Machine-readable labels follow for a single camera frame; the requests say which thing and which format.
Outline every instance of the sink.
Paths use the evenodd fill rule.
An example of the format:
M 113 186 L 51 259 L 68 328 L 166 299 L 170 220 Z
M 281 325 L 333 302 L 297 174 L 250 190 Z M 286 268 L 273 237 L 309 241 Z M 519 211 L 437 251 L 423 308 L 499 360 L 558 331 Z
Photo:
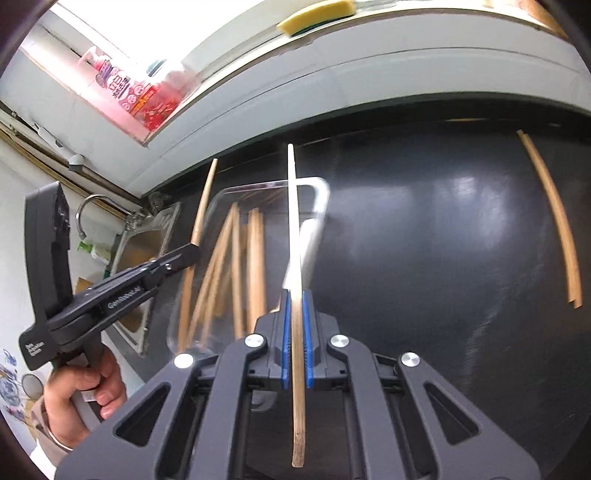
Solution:
M 156 216 L 146 218 L 139 227 L 124 232 L 115 254 L 111 274 L 164 255 L 168 250 L 180 205 L 175 203 Z M 143 355 L 146 349 L 151 304 L 152 299 L 145 301 L 114 324 L 115 329 L 140 355 Z

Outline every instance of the yellow sponge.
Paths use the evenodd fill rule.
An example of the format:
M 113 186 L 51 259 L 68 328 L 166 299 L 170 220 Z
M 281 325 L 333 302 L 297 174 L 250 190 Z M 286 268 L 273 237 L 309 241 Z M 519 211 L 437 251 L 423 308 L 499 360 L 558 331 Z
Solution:
M 277 25 L 286 35 L 296 35 L 327 22 L 350 17 L 355 14 L 353 0 L 326 0 L 302 8 Z

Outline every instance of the metal bolt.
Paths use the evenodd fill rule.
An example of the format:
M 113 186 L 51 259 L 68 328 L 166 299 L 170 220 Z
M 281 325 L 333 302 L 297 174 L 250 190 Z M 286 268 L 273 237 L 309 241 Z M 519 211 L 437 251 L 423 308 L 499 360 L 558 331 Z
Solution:
M 244 343 L 250 348 L 256 348 L 265 343 L 265 337 L 258 333 L 252 333 L 244 339 Z
M 195 359 L 190 353 L 180 353 L 174 357 L 174 365 L 177 368 L 189 368 L 191 365 L 193 365 L 194 361 Z
M 346 335 L 333 335 L 330 338 L 330 344 L 337 348 L 344 348 L 349 344 L 349 337 Z
M 421 362 L 421 358 L 416 353 L 412 352 L 405 353 L 400 357 L 400 360 L 402 364 L 407 367 L 416 367 Z

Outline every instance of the bamboo chopstick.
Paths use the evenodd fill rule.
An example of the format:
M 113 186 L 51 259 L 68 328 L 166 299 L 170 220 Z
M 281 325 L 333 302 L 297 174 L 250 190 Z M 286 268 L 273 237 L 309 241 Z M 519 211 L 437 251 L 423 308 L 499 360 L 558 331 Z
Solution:
M 236 208 L 232 219 L 232 310 L 234 319 L 234 338 L 244 336 L 244 319 L 242 315 L 242 272 L 240 254 L 240 210 Z
M 217 253 L 216 263 L 213 267 L 212 279 L 210 284 L 209 293 L 207 295 L 207 303 L 205 305 L 205 315 L 203 319 L 203 329 L 201 330 L 201 338 L 199 343 L 203 346 L 207 344 L 207 340 L 209 339 L 209 332 L 212 326 L 213 320 L 213 309 L 216 304 L 217 295 L 219 294 L 219 287 L 220 287 L 220 280 L 222 278 L 222 267 L 224 260 L 226 258 L 226 253 L 228 251 L 228 244 L 230 240 L 230 234 L 232 233 L 232 221 L 236 216 L 236 210 L 238 209 L 238 205 L 233 203 L 230 207 L 230 212 L 228 213 L 228 218 L 226 221 L 228 224 L 224 224 L 224 229 L 220 233 L 219 238 L 217 239 L 218 245 L 220 245 L 220 250 Z
M 203 308 L 205 306 L 205 301 L 209 295 L 210 290 L 210 283 L 213 276 L 213 271 L 218 261 L 218 257 L 223 253 L 222 252 L 222 239 L 224 236 L 227 236 L 230 231 L 230 227 L 232 226 L 232 209 L 228 212 L 228 216 L 224 220 L 222 225 L 222 229 L 220 230 L 220 234 L 217 238 L 217 242 L 215 247 L 213 248 L 212 256 L 209 259 L 209 263 L 207 265 L 207 269 L 205 271 L 205 275 L 203 276 L 203 281 L 201 282 L 201 287 L 199 288 L 199 295 L 197 295 L 197 301 L 195 303 L 195 308 L 193 309 L 193 316 L 191 318 L 191 325 L 189 326 L 189 332 L 187 334 L 187 341 L 190 342 L 193 336 L 195 335 L 195 330 L 197 328 L 197 324 L 199 322 L 200 317 L 203 315 Z
M 528 155 L 530 156 L 531 162 L 534 164 L 534 168 L 540 177 L 550 209 L 554 215 L 554 221 L 558 229 L 558 236 L 560 237 L 560 243 L 562 244 L 562 251 L 564 255 L 564 264 L 566 267 L 566 283 L 567 283 L 567 296 L 569 303 L 574 302 L 574 308 L 578 309 L 583 304 L 583 290 L 581 285 L 581 276 L 579 271 L 579 262 L 577 260 L 577 251 L 574 245 L 573 233 L 569 226 L 569 219 L 566 216 L 564 205 L 560 200 L 560 195 L 556 189 L 556 185 L 550 176 L 550 172 L 546 167 L 542 156 L 538 152 L 534 143 L 528 134 L 523 133 L 523 130 L 518 130 L 517 134 L 521 139 Z
M 294 146 L 287 145 L 287 196 L 290 226 L 290 263 L 301 265 L 300 211 L 297 199 Z M 301 268 L 293 269 L 291 297 L 291 390 L 293 400 L 293 452 L 291 466 L 304 466 L 306 454 L 306 381 L 304 377 L 304 332 L 301 291 Z
M 247 333 L 255 329 L 256 320 L 266 313 L 264 240 L 262 214 L 255 208 L 248 212 L 246 226 L 248 241 L 246 246 L 246 321 Z
M 207 210 L 207 202 L 209 201 L 209 193 L 212 189 L 213 176 L 215 175 L 216 167 L 217 158 L 214 158 L 212 165 L 209 167 L 209 173 L 207 174 L 205 186 L 203 187 L 201 199 L 199 200 L 195 223 L 193 224 L 193 233 L 191 234 L 191 243 L 193 245 L 198 245 L 200 241 L 203 217 Z M 187 348 L 187 329 L 189 327 L 189 309 L 191 308 L 191 287 L 193 286 L 194 275 L 194 265 L 191 265 L 183 273 L 183 292 L 181 294 L 181 307 L 178 318 L 177 353 L 180 353 Z

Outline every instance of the kitchen counter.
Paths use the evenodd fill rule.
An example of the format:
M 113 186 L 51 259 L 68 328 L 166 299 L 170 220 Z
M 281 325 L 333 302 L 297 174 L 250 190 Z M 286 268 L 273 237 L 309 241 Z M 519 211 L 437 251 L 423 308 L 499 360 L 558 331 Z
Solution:
M 425 357 L 547 475 L 591 411 L 591 146 L 577 136 L 587 118 L 570 128 L 563 117 L 561 127 L 526 117 L 368 121 L 366 129 L 350 117 L 332 130 L 303 126 L 221 157 L 212 197 L 286 178 L 282 142 L 294 138 L 298 176 L 323 177 L 331 188 L 314 270 L 316 307 L 376 353 Z M 518 128 L 532 135 L 569 217 L 583 285 L 577 310 L 567 303 L 560 241 Z M 173 201 L 183 202 L 171 249 L 190 237 L 206 170 L 171 183 Z M 179 281 L 157 296 L 147 358 L 129 359 L 145 380 L 171 358 L 165 334 Z M 289 396 L 253 415 L 249 466 L 272 478 L 347 478 L 338 395 L 307 402 L 306 466 L 289 467 Z

